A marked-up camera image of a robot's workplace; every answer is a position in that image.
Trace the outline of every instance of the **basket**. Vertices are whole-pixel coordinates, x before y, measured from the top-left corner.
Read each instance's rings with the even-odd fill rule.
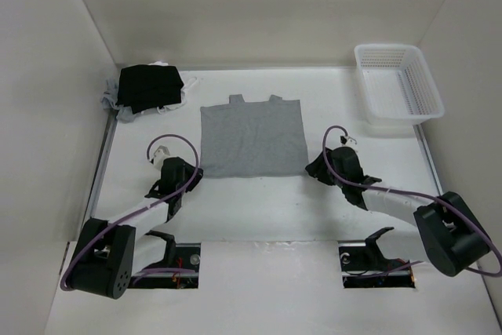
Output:
[[[354,49],[368,121],[412,126],[445,114],[441,97],[416,46],[359,45]]]

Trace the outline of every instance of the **pile of clothes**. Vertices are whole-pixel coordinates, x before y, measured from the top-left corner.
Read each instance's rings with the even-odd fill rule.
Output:
[[[107,80],[101,103],[117,110],[117,120],[127,123],[148,109],[162,114],[183,106],[186,91],[176,67],[163,62],[139,64],[123,68],[118,82]]]

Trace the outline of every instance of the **laundry basket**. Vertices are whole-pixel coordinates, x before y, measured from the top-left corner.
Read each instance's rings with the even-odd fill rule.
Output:
[[[368,121],[412,126],[445,114],[424,55],[416,46],[359,45],[354,49]]]

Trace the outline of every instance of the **table surface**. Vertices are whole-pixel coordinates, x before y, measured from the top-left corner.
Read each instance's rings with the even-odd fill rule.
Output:
[[[150,140],[179,133],[199,149],[199,108],[238,93],[246,101],[271,94],[300,99],[309,161],[320,153],[326,128],[338,124],[357,139],[365,173],[395,187],[436,192],[413,128],[374,129],[365,122],[353,69],[191,71],[182,77],[198,79],[184,107],[118,124],[95,217],[135,206],[159,178],[145,157]],[[163,144],[193,162],[182,142]],[[338,145],[333,132],[329,146]],[[422,264],[414,269],[417,289],[343,289],[334,241],[363,239],[384,226],[394,226],[397,237],[416,232],[351,206],[339,189],[307,176],[204,179],[158,228],[177,242],[202,242],[199,289],[129,290],[118,301],[58,290],[46,332],[500,334],[483,281],[472,273],[451,279]]]

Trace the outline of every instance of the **white wall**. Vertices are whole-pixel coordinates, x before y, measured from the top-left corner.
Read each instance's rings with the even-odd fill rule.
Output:
[[[85,0],[119,64],[353,65],[363,42],[417,44],[443,0]]]
[[[39,334],[103,137],[113,61],[82,0],[0,0],[0,326]]]
[[[446,190],[458,191],[502,247],[502,0],[446,0],[421,42],[446,106],[425,126]],[[482,260],[498,271],[494,257]],[[502,279],[487,279],[502,313]]]

